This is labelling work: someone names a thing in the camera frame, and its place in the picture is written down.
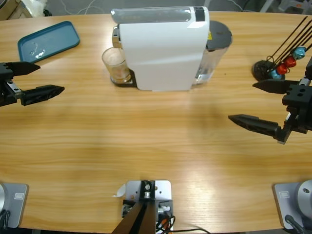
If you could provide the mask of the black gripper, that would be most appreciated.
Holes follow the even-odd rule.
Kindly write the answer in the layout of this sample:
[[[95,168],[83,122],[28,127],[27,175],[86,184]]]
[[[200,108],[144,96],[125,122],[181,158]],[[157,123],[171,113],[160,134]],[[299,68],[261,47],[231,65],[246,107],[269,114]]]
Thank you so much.
[[[14,76],[22,76],[40,69],[40,66],[26,62],[7,62],[0,64],[0,106],[17,103],[23,106],[49,100],[62,93],[65,88],[56,85],[45,85],[35,89],[21,91],[13,82]]]
[[[285,94],[282,104],[287,106],[288,115],[281,128],[278,123],[250,115],[229,115],[236,125],[252,132],[268,135],[285,144],[292,131],[306,134],[312,129],[312,87],[307,78],[298,81],[266,79],[253,84],[253,87],[268,93]]]

